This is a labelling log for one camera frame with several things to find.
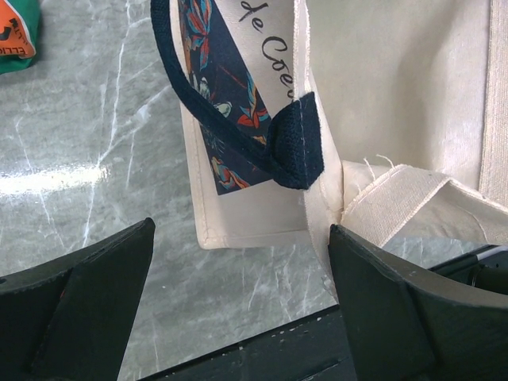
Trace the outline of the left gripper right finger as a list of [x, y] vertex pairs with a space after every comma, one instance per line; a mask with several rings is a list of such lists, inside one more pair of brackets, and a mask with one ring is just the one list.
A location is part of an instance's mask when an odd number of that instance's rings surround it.
[[329, 261], [358, 379], [506, 379], [505, 247], [427, 269], [334, 225]]

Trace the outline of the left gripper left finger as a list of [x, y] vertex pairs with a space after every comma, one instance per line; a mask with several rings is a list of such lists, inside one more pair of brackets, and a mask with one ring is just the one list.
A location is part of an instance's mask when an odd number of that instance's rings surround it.
[[3, 380], [115, 380], [152, 262], [151, 218], [1, 278]]

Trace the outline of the beige canvas tote bag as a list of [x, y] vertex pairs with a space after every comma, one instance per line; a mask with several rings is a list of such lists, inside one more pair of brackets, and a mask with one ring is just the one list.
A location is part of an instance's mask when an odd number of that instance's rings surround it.
[[507, 242], [504, 1], [154, 1], [204, 249]]

